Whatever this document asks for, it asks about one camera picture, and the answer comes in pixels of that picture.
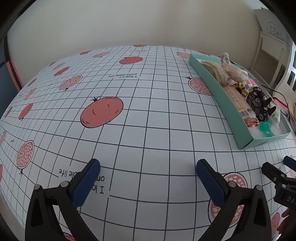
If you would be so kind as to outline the person right hand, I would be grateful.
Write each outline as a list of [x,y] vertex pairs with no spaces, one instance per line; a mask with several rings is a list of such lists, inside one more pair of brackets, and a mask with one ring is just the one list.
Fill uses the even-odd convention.
[[282,234],[285,229],[287,228],[287,226],[289,225],[290,221],[289,221],[289,216],[291,214],[291,209],[287,208],[282,214],[281,217],[283,218],[283,221],[281,222],[281,224],[278,226],[277,231],[279,234]]

